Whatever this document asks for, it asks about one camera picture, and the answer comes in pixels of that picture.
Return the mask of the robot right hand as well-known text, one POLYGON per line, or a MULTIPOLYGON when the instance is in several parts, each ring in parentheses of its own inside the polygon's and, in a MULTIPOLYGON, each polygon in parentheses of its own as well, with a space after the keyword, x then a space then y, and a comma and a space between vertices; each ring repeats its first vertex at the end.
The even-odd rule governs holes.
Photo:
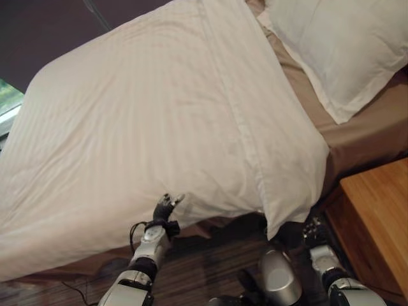
POLYGON ((308 248, 326 245, 328 234, 324 222, 319 217, 313 217, 302 229, 302 237, 308 248))

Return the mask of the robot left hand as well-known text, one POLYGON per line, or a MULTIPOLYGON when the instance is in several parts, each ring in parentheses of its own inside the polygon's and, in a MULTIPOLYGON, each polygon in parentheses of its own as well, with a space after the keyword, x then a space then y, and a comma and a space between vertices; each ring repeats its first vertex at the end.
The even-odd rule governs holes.
POLYGON ((154 209, 153 220, 168 221, 175 207, 183 201, 185 196, 185 194, 178 194, 176 196, 172 196, 169 193, 164 194, 154 209))

